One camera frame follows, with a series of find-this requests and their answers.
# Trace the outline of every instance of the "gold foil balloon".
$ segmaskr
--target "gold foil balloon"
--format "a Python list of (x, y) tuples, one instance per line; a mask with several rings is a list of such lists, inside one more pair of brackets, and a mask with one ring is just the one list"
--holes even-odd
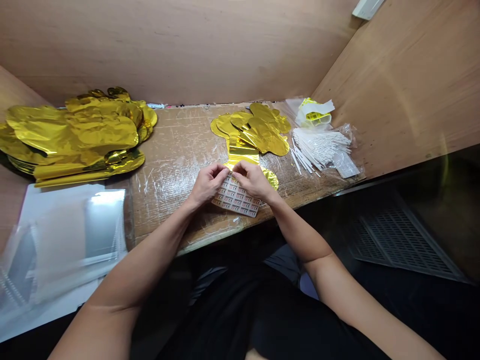
[(252, 117), (249, 121), (251, 128), (240, 134), (240, 139), (255, 146), (262, 154), (274, 153), (277, 156), (285, 156), (290, 150), (287, 137), (281, 136), (278, 130), (258, 117)]
[(286, 134), (292, 129), (287, 117), (281, 116), (280, 111), (277, 109), (272, 110), (266, 105), (254, 102), (250, 105), (250, 111), (255, 118), (262, 119), (270, 127), (275, 128), (281, 134)]
[(291, 125), (285, 116), (280, 116), (278, 110), (254, 102), (250, 105), (253, 117), (248, 121), (250, 129), (242, 131), (240, 139), (255, 146), (262, 154), (267, 152), (277, 156), (285, 156), (290, 150), (286, 136), (281, 136), (291, 130)]
[(106, 179), (141, 166), (137, 149), (157, 114), (121, 87), (68, 99), (66, 109), (13, 106), (0, 124), (0, 150), (14, 167), (52, 186)]
[[(212, 133), (226, 140), (228, 161), (225, 166), (227, 166), (230, 170), (233, 169), (236, 163), (242, 160), (255, 165), (260, 165), (260, 154), (258, 149), (240, 139), (239, 135), (241, 132), (236, 127), (238, 126), (242, 129), (249, 129), (250, 126), (247, 124), (246, 120), (251, 118), (251, 114), (244, 111), (238, 111), (234, 112), (233, 114), (223, 114), (218, 118), (214, 118), (210, 123), (210, 129)], [(278, 190), (279, 179), (277, 176), (272, 171), (264, 167), (261, 169), (271, 186), (275, 190)]]

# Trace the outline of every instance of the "person's right hand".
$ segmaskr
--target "person's right hand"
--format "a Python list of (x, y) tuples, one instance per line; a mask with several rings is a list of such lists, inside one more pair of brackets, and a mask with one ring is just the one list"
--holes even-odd
[(233, 177), (240, 183), (247, 193), (267, 204), (278, 197), (278, 193), (270, 185), (259, 165), (242, 160), (235, 164), (232, 170)]

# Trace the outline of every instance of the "wooden desk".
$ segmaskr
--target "wooden desk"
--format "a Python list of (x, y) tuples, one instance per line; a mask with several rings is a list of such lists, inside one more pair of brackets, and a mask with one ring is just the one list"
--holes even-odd
[[(180, 206), (190, 194), (201, 168), (227, 161), (225, 139), (211, 132), (210, 122), (227, 112), (244, 110), (247, 105), (189, 106), (156, 111), (158, 123), (152, 136), (140, 147), (146, 156), (145, 164), (129, 180), (134, 222), (131, 246), (141, 242)], [(288, 114), (282, 102), (268, 105), (279, 109), (282, 115)], [(318, 178), (304, 171), (299, 175), (290, 153), (286, 156), (267, 153), (260, 156), (260, 164), (277, 175), (278, 192), (294, 209), (346, 189), (364, 178), (359, 175), (344, 180), (336, 170), (333, 173), (337, 178), (326, 175)], [(241, 232), (272, 216), (266, 204), (260, 207), (255, 218), (208, 204), (186, 230), (180, 254)]]

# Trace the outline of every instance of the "hand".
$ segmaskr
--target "hand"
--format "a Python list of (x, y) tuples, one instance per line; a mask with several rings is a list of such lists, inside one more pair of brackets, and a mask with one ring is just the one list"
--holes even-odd
[(250, 196), (267, 204), (279, 196), (270, 185), (260, 166), (242, 160), (233, 167), (232, 172), (233, 177)]
[(202, 168), (198, 172), (188, 200), (197, 208), (208, 203), (214, 198), (228, 174), (229, 168), (219, 163)]

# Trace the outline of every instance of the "wooden wall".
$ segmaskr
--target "wooden wall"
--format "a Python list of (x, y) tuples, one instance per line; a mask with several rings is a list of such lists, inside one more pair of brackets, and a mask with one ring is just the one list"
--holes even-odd
[[(47, 102), (0, 66), (0, 122), (12, 105), (38, 106)], [(0, 164), (0, 253), (17, 223), (29, 182)]]
[(480, 3), (387, 0), (312, 97), (357, 127), (368, 178), (480, 143)]
[(119, 85), (168, 104), (309, 96), (358, 0), (3, 0), (0, 65), (55, 105)]

